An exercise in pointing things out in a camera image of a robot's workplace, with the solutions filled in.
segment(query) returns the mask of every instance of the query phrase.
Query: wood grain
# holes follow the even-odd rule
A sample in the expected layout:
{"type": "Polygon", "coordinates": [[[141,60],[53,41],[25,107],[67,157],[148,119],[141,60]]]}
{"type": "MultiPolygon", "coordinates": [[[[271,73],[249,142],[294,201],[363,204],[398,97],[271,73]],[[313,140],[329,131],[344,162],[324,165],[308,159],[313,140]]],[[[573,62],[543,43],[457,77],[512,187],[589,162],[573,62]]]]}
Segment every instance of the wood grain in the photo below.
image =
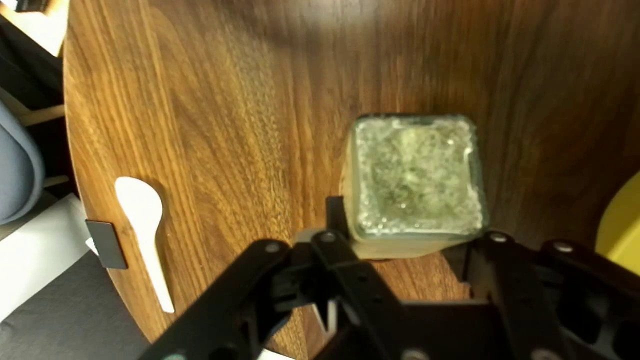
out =
{"type": "MultiPolygon", "coordinates": [[[[111,272],[148,338],[156,303],[113,197],[161,189],[159,248],[182,311],[253,238],[321,226],[349,119],[462,112],[477,121],[492,226],[530,246],[591,242],[640,167],[634,0],[73,0],[65,43],[71,157],[111,272]]],[[[402,298],[462,298],[439,255],[379,263],[402,298]]],[[[308,358],[306,326],[279,345],[308,358]]]]}

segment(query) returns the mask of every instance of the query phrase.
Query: wooden table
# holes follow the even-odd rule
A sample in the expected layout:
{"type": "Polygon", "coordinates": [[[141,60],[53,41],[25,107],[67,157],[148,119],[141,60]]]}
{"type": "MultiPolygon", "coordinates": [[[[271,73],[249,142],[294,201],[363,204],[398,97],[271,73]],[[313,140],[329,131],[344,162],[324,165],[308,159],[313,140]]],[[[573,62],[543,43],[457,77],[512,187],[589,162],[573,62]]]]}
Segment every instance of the wooden table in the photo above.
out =
{"type": "MultiPolygon", "coordinates": [[[[177,311],[253,238],[321,226],[361,112],[477,121],[492,224],[525,244],[591,242],[640,167],[635,0],[73,0],[67,134],[82,199],[111,220],[110,272],[141,331],[159,311],[115,176],[164,197],[177,311]]],[[[379,266],[399,298],[462,298],[439,255],[379,266]]],[[[308,356],[301,322],[281,348],[308,356]]]]}

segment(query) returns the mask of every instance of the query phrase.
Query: yellow object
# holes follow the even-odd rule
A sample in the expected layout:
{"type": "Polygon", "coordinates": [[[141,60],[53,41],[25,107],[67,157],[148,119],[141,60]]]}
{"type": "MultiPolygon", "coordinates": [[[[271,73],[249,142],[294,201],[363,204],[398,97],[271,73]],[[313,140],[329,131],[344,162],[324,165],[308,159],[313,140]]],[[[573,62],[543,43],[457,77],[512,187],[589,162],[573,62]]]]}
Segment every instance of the yellow object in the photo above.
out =
{"type": "Polygon", "coordinates": [[[604,209],[595,252],[640,276],[640,171],[604,209]]]}

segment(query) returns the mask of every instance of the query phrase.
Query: white plastic spoon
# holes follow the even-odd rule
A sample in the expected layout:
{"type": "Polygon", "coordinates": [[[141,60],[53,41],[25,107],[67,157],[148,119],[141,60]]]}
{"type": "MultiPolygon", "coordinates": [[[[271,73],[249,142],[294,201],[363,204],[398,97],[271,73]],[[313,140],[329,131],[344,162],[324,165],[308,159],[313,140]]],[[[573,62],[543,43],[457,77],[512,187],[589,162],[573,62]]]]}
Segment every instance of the white plastic spoon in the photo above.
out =
{"type": "Polygon", "coordinates": [[[167,292],[156,248],[156,231],[161,217],[161,199],[149,183],[130,176],[115,178],[115,196],[124,216],[133,228],[138,248],[156,290],[159,308],[161,311],[174,311],[172,296],[167,292]]]}

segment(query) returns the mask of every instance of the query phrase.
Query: round wooden table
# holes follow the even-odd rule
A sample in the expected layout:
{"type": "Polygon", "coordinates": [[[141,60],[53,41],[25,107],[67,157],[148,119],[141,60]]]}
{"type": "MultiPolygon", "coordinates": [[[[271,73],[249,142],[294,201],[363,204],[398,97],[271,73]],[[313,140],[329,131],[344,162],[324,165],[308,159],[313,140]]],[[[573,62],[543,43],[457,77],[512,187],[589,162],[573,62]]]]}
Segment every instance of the round wooden table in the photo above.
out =
{"type": "MultiPolygon", "coordinates": [[[[115,196],[148,180],[177,313],[262,236],[324,224],[349,121],[459,112],[477,121],[492,226],[530,246],[591,242],[640,167],[634,0],[73,0],[65,41],[71,159],[90,217],[128,269],[110,276],[153,339],[159,311],[115,196]]],[[[464,298],[433,254],[379,263],[399,298],[464,298]]],[[[279,348],[310,356],[294,320],[279,348]]]]}

